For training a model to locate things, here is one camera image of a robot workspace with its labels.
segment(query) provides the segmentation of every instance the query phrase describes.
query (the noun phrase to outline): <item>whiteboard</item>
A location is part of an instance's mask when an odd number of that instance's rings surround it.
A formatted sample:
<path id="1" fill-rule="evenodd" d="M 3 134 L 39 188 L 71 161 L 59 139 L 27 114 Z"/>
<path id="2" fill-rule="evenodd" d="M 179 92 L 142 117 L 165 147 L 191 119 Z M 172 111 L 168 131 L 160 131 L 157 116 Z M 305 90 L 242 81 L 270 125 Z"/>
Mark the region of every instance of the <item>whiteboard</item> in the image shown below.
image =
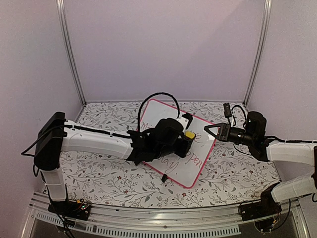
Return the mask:
<path id="1" fill-rule="evenodd" d="M 152 99 L 143 113 L 140 129 L 143 131 L 153 128 L 161 119 L 176 117 L 177 108 Z M 188 130 L 194 132 L 196 138 L 185 158 L 170 154 L 145 164 L 161 174 L 166 174 L 169 179 L 184 188 L 192 188 L 204 168 L 215 142 L 215 138 L 204 131 L 204 127 L 210 124 L 212 123 L 209 121 L 193 116 Z M 213 128 L 212 131 L 217 134 L 218 128 Z"/>
<path id="2" fill-rule="evenodd" d="M 64 0 L 87 102 L 242 102 L 264 0 Z"/>

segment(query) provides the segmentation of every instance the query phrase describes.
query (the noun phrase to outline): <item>leaf pattern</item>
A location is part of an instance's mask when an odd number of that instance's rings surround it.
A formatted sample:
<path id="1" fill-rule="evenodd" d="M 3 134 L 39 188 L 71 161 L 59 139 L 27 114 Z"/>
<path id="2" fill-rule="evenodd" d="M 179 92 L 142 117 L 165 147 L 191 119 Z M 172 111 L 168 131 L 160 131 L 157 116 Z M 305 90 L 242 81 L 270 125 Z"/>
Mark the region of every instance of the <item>leaf pattern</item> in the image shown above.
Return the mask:
<path id="1" fill-rule="evenodd" d="M 78 123 L 111 131 L 136 129 L 139 102 L 88 104 Z M 182 110 L 214 123 L 227 122 L 222 103 L 182 102 Z M 235 110 L 237 126 L 243 114 Z M 237 147 L 248 152 L 243 145 Z M 259 162 L 236 151 L 231 143 L 217 141 L 192 189 L 184 189 L 150 167 L 109 155 L 63 152 L 60 158 L 69 197 L 96 204 L 147 208 L 218 206 L 258 199 L 279 181 L 273 163 Z"/>

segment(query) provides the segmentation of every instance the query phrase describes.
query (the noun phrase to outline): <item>white wall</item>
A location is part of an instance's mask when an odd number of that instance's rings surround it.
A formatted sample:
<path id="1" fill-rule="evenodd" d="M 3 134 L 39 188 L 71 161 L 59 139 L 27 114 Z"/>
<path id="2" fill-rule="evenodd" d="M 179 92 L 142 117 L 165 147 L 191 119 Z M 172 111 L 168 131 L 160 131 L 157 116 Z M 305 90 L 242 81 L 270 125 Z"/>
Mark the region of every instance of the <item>white wall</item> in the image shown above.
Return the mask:
<path id="1" fill-rule="evenodd" d="M 80 108 L 56 1 L 0 1 L 1 238 L 18 237 L 40 180 L 20 153 L 55 111 L 74 119 Z"/>
<path id="2" fill-rule="evenodd" d="M 317 139 L 317 2 L 273 1 L 264 54 L 249 109 L 267 118 L 267 135 Z M 283 180 L 312 170 L 276 163 Z M 312 237 L 317 205 L 300 199 Z"/>
<path id="3" fill-rule="evenodd" d="M 87 101 L 243 101 L 264 0 L 66 0 Z"/>

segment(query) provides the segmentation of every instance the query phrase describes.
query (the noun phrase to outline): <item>whiteboard with pink border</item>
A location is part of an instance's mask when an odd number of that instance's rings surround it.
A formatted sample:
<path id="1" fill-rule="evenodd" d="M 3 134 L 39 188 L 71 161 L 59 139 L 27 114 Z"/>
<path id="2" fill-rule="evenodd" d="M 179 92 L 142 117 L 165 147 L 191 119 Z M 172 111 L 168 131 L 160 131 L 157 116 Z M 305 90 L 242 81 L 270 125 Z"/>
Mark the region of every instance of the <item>whiteboard with pink border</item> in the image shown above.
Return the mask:
<path id="1" fill-rule="evenodd" d="M 164 118 L 176 118 L 177 108 L 168 104 L 151 99 L 141 118 L 141 131 L 155 127 L 159 120 Z M 155 159 L 145 164 L 149 165 L 159 173 L 166 174 L 167 177 L 184 188 L 192 188 L 215 143 L 215 138 L 204 131 L 206 125 L 212 124 L 197 116 L 193 116 L 193 121 L 188 130 L 196 134 L 196 138 L 185 158 L 180 158 L 175 154 Z"/>

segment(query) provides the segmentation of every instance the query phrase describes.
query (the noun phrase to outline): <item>robotic arm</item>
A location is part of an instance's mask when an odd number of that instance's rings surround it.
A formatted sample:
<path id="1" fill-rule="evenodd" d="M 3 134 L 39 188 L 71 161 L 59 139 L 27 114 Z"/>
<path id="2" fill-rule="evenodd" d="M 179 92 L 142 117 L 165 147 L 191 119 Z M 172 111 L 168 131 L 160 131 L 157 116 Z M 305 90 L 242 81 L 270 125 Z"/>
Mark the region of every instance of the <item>robotic arm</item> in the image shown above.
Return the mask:
<path id="1" fill-rule="evenodd" d="M 64 113 L 55 113 L 38 134 L 34 156 L 34 165 L 40 169 L 48 188 L 49 211 L 81 220 L 87 220 L 90 213 L 89 203 L 68 200 L 59 166 L 61 151 L 113 155 L 136 165 L 171 153 L 185 158 L 195 139 L 195 134 L 186 132 L 192 119 L 186 113 L 177 119 L 161 119 L 155 128 L 143 132 L 109 132 L 82 126 L 66 120 Z"/>
<path id="2" fill-rule="evenodd" d="M 229 104 L 224 104 L 225 117 L 231 117 Z M 208 125 L 205 131 L 224 142 L 247 145 L 250 154 L 259 161 L 289 161 L 315 166 L 315 173 L 271 185 L 261 193 L 261 201 L 241 206 L 243 220 L 255 219 L 281 212 L 280 202 L 317 193 L 317 141 L 283 141 L 265 136 L 266 119 L 261 113 L 249 112 L 245 129 L 227 123 Z M 219 127 L 218 134 L 210 129 Z"/>

